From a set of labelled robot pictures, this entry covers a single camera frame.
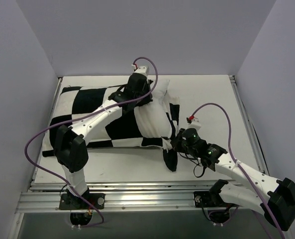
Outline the white pillow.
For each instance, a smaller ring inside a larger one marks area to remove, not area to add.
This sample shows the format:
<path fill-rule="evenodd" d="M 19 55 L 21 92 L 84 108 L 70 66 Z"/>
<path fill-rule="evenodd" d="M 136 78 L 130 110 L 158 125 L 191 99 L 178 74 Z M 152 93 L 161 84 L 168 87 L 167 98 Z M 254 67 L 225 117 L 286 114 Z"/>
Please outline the white pillow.
<path fill-rule="evenodd" d="M 169 139 L 175 135 L 180 99 L 169 92 L 169 84 L 169 79 L 159 80 L 152 92 L 152 101 L 134 108 L 136 123 L 143 137 Z"/>

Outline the black white checkered pillowcase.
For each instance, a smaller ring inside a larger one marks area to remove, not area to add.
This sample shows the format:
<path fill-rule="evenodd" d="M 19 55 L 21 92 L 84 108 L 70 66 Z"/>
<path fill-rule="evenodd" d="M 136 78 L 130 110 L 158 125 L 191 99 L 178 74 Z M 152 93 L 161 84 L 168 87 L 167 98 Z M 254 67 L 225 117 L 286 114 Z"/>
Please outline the black white checkered pillowcase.
<path fill-rule="evenodd" d="M 69 121 L 86 116 L 96 110 L 115 92 L 119 86 L 95 88 L 91 86 L 64 87 L 59 96 L 51 124 Z M 172 149 L 171 138 L 146 138 L 140 133 L 134 110 L 125 116 L 108 124 L 101 132 L 97 133 L 87 145 L 88 148 L 103 147 L 158 147 L 163 151 L 163 160 L 167 168 L 175 172 L 178 164 L 177 153 Z"/>

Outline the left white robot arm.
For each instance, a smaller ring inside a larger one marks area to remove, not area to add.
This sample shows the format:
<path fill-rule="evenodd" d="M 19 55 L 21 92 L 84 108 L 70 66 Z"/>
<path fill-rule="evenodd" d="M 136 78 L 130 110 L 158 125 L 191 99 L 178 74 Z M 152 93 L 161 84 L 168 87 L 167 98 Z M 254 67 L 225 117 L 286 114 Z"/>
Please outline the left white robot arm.
<path fill-rule="evenodd" d="M 84 208 L 89 201 L 85 193 L 89 189 L 84 174 L 84 166 L 89 159 L 87 145 L 108 124 L 136 106 L 151 102 L 150 84 L 148 73 L 136 70 L 130 75 L 124 89 L 113 92 L 90 117 L 57 129 L 54 154 L 68 181 L 72 194 L 70 202 L 77 209 Z"/>

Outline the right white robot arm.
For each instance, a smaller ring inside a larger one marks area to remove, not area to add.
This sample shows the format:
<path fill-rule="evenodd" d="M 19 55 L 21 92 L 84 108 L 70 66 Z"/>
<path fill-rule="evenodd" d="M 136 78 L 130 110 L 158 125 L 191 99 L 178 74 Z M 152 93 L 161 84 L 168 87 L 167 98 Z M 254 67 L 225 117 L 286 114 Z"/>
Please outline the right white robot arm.
<path fill-rule="evenodd" d="M 260 213 L 273 226 L 288 231 L 295 220 L 295 182 L 266 175 L 245 163 L 232 159 L 231 154 L 216 144 L 201 139 L 195 128 L 180 129 L 171 142 L 176 152 L 200 160 L 203 167 L 226 175 L 242 186 L 218 180 L 210 189 L 214 205 L 236 204 Z"/>

